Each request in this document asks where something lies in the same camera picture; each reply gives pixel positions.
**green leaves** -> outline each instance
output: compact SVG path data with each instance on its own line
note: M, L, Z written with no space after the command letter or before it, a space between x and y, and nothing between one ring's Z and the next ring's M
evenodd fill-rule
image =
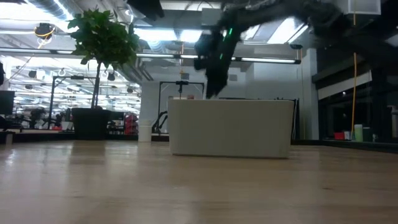
M72 54L84 56L81 64L86 65L93 58L104 63L106 68L112 65L114 69L134 63L139 48L134 26L129 24L127 31L123 24L111 21L113 17L111 11L89 9L69 21L69 29L79 28L70 36L76 40L76 50Z

